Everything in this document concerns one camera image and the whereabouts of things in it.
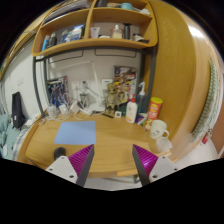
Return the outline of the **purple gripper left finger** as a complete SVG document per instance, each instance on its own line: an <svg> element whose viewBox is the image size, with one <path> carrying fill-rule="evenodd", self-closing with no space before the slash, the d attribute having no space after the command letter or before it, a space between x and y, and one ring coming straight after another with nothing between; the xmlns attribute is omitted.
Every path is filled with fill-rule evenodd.
<svg viewBox="0 0 224 224"><path fill-rule="evenodd" d="M46 171L83 187L94 157L94 146L89 145L70 156L61 154Z"/></svg>

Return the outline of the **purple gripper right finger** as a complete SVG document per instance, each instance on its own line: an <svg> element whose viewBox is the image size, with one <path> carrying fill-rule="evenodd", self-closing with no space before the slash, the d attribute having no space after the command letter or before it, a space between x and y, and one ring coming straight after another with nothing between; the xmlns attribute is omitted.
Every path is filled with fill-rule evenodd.
<svg viewBox="0 0 224 224"><path fill-rule="evenodd" d="M156 156L148 150L133 145L132 155L138 171L140 182L146 186L178 170L166 156Z"/></svg>

